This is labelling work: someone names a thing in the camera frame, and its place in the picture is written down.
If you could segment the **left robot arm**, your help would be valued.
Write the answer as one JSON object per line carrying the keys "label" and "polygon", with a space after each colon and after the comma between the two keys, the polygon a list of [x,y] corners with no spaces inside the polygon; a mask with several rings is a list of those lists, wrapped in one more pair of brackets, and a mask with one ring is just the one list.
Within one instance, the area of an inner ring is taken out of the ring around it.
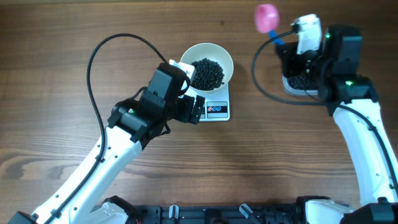
{"label": "left robot arm", "polygon": [[33,213],[17,212],[10,223],[135,222],[134,207],[119,197],[95,204],[150,140],[170,132],[168,121],[199,122],[205,99],[186,94],[196,72],[187,63],[161,63],[140,100],[114,106],[104,134],[66,182]]}

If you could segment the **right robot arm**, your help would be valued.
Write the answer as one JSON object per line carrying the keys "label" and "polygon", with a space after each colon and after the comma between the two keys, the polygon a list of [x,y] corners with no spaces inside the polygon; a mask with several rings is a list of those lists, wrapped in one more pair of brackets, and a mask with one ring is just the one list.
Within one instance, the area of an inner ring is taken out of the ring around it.
{"label": "right robot arm", "polygon": [[316,81],[326,106],[346,141],[358,179],[360,208],[351,210],[328,198],[305,198],[305,223],[397,223],[397,159],[381,119],[371,80],[357,73],[362,35],[347,25],[299,24],[298,42],[278,48],[283,73]]}

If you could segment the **pink scoop with blue handle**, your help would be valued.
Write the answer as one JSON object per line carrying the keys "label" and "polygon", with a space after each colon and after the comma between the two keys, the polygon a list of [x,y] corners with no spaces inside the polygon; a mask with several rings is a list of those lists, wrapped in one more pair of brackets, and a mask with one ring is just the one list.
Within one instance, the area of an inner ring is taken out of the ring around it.
{"label": "pink scoop with blue handle", "polygon": [[267,34],[269,38],[277,36],[276,28],[279,26],[279,11],[273,4],[260,4],[254,11],[254,23],[260,34]]}

